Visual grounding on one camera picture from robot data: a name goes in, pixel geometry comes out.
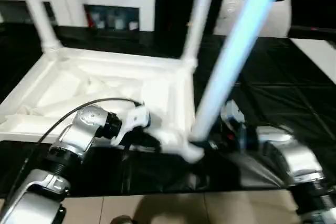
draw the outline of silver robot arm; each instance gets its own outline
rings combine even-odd
[[[336,207],[325,187],[323,169],[313,151],[300,143],[284,127],[252,126],[247,129],[245,117],[234,101],[222,108],[221,118],[235,133],[237,147],[258,151],[271,162],[286,183],[302,223],[335,224]]]
[[[124,113],[121,119],[96,105],[79,110],[50,147],[41,166],[29,173],[2,209],[0,224],[62,223],[66,210],[61,202],[95,137],[118,145],[125,133],[149,124],[149,111],[143,105]]]

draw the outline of white plastic part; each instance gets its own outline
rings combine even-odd
[[[38,31],[43,51],[59,48],[60,42],[49,22],[46,9],[40,0],[27,0],[28,8]]]
[[[226,39],[197,110],[191,139],[203,141],[236,81],[274,0],[246,0],[233,31]]]
[[[183,136],[159,140],[164,153],[183,155],[189,162],[203,156],[203,150],[187,140],[195,112],[192,71],[183,61],[73,48],[59,51],[66,59],[44,53],[0,104],[0,141],[35,142],[73,108],[98,98],[123,97],[144,101],[156,129],[173,129]],[[134,107],[118,101],[98,105],[118,116]],[[53,143],[71,120],[45,142]]]
[[[197,66],[197,54],[208,17],[211,0],[195,0],[184,44],[182,60],[193,68]]]

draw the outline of black tablecloth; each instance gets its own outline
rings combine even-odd
[[[56,28],[64,46],[126,54],[178,58],[183,38],[162,38],[154,33],[112,33],[84,28]],[[224,37],[206,36],[194,74],[198,106]],[[32,26],[0,26],[3,59],[3,100],[41,56]],[[327,177],[336,176],[336,87],[289,39],[259,38],[241,72],[233,98],[251,124],[271,122],[293,129],[295,136],[316,154]],[[209,138],[220,138],[218,123]],[[0,142],[0,197],[4,197],[31,143]],[[48,149],[43,144],[35,160]],[[265,166],[256,153],[223,153],[207,150],[190,165],[180,157],[160,153],[132,153],[121,161],[122,151],[93,148],[72,183],[72,196],[278,189],[284,184],[276,171]]]

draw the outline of white pillow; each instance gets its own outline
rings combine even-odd
[[[235,21],[238,18],[245,0],[223,0],[216,21],[214,34],[229,35]],[[278,37],[287,36],[291,24],[291,1],[284,0],[273,2],[267,20],[262,27],[259,36]]]

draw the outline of tiled floor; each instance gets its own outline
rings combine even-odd
[[[284,190],[68,198],[64,206],[64,224],[109,224],[119,215],[129,215],[138,224],[299,223]]]

